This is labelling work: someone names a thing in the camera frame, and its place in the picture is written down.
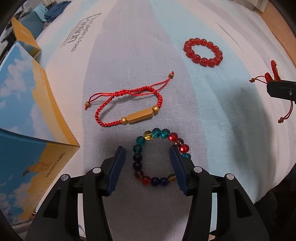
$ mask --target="glass bead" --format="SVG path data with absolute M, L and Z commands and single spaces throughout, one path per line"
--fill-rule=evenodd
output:
M 175 132 L 172 132 L 169 136 L 168 136 L 168 139 L 170 141 L 176 141 L 178 139 L 178 134 L 175 133 Z
M 142 163 L 141 162 L 134 162 L 133 163 L 133 169 L 135 171 L 139 171 L 139 170 L 141 170 L 141 168 L 142 168 Z
M 188 49 L 186 52 L 186 56 L 188 58 L 192 58 L 194 56 L 194 51 L 192 49 Z
M 154 128 L 154 129 L 152 130 L 152 135 L 153 135 L 153 137 L 155 137 L 155 138 L 160 137 L 160 136 L 161 136 L 161 129 L 159 129 L 159 128 Z
M 162 138 L 168 138 L 169 135 L 170 135 L 170 130 L 169 129 L 163 129 L 161 131 L 161 137 Z
M 181 147 L 184 144 L 184 140 L 182 138 L 178 138 L 178 140 L 175 141 L 175 145 L 177 147 Z
M 185 44 L 183 50 L 185 52 L 187 52 L 187 50 L 191 49 L 191 45 L 190 44 Z
M 209 62 L 209 60 L 207 58 L 202 58 L 200 60 L 200 65 L 201 66 L 204 66 L 204 67 L 207 67 L 207 63 Z
M 184 144 L 183 146 L 181 146 L 181 147 L 179 148 L 179 150 L 180 150 L 180 152 L 182 152 L 182 153 L 189 152 L 189 145 Z
M 159 184 L 159 178 L 158 177 L 151 178 L 151 185 L 152 186 L 157 186 L 158 184 Z
M 142 145 L 145 144 L 146 139 L 143 136 L 138 136 L 137 139 L 136 139 L 136 142 L 137 142 L 138 145 L 142 146 Z
M 214 44 L 213 42 L 208 42 L 206 46 L 208 49 L 212 49 L 212 47 L 214 47 Z
M 139 170 L 139 171 L 135 171 L 134 175 L 137 179 L 141 179 L 144 176 L 144 173 L 142 170 Z
M 205 40 L 205 39 L 201 39 L 201 40 L 200 40 L 200 45 L 202 45 L 202 46 L 206 46 L 206 45 L 207 45 L 207 40 Z
M 191 159 L 191 155 L 189 153 L 183 153 L 182 156 Z
M 189 39 L 188 41 L 191 43 L 191 45 L 194 45 L 194 39 Z
M 168 179 L 166 177 L 162 177 L 160 180 L 159 180 L 159 184 L 163 187 L 167 186 L 168 185 Z
M 142 150 L 143 150 L 143 148 L 138 144 L 133 146 L 134 153 L 141 153 Z
M 212 47 L 212 52 L 216 53 L 217 51 L 219 51 L 219 47 L 216 46 L 216 45 L 214 45 L 214 46 Z
M 214 68 L 216 66 L 216 60 L 214 60 L 213 58 L 209 59 L 207 65 L 211 68 Z
M 200 45 L 200 39 L 199 38 L 195 38 L 194 39 L 194 44 L 195 45 Z
M 169 175 L 168 175 L 168 180 L 169 180 L 170 182 L 173 182 L 174 180 L 176 180 L 176 175 L 175 175 L 175 174 L 169 174 Z
M 145 139 L 146 139 L 147 141 L 151 140 L 152 137 L 153 137 L 153 135 L 152 135 L 152 131 L 145 131 L 144 134 L 143 134 L 143 136 L 145 137 Z
M 201 57 L 198 54 L 193 55 L 192 62 L 198 64 L 201 60 Z
M 221 58 L 220 57 L 215 57 L 214 60 L 216 60 L 216 65 L 218 66 L 221 63 Z
M 142 159 L 143 159 L 143 156 L 142 156 L 142 154 L 140 154 L 140 153 L 136 153 L 136 154 L 134 154 L 134 156 L 133 156 L 133 160 L 134 160 L 135 162 L 140 162 L 140 161 L 142 161 Z
M 146 185 L 151 183 L 151 178 L 148 177 L 148 176 L 143 176 L 142 179 L 141 179 L 141 182 L 142 182 L 143 185 L 146 186 Z

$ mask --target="metal screw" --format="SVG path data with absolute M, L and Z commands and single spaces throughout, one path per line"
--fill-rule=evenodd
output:
M 201 167 L 195 167 L 195 168 L 193 168 L 193 171 L 195 171 L 197 173 L 201 173 L 202 172 L 202 168 Z
M 65 180 L 67 180 L 68 178 L 69 178 L 69 176 L 68 176 L 67 174 L 64 174 L 64 175 L 61 176 L 61 180 L 62 180 L 62 181 L 65 181 Z
M 93 173 L 100 173 L 101 171 L 102 171 L 102 169 L 99 168 L 99 167 L 95 167 L 95 168 L 93 169 Z
M 232 175 L 232 174 L 230 174 L 230 173 L 228 173 L 228 174 L 226 175 L 226 177 L 227 177 L 227 179 L 229 179 L 229 180 L 233 180 L 233 179 L 234 179 L 234 175 Z

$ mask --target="wooden surface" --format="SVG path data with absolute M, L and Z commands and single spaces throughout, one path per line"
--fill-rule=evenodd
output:
M 296 67 L 296 38 L 278 10 L 268 2 L 264 13 L 255 10 L 282 44 Z

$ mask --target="cardboard box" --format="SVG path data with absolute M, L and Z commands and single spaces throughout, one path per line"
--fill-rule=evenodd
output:
M 37 44 L 31 32 L 22 25 L 15 17 L 11 19 L 11 24 L 15 32 L 16 42 L 20 43 L 22 47 L 34 57 L 39 51 L 40 47 Z
M 30 218 L 78 148 L 45 70 L 16 43 L 0 66 L 0 209 L 11 224 Z

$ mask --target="blue cloth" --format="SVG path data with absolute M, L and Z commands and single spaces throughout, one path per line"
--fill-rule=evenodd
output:
M 42 22 L 46 22 L 46 19 L 45 19 L 45 14 L 47 13 L 47 8 L 42 4 L 38 4 L 34 9 L 33 11 L 35 13 L 37 13 L 38 17 L 42 20 Z
M 64 1 L 52 6 L 52 8 L 49 9 L 45 14 L 46 21 L 49 23 L 53 22 L 53 20 L 55 20 L 58 16 L 60 16 L 63 13 L 65 8 L 69 4 L 70 4 L 70 1 Z

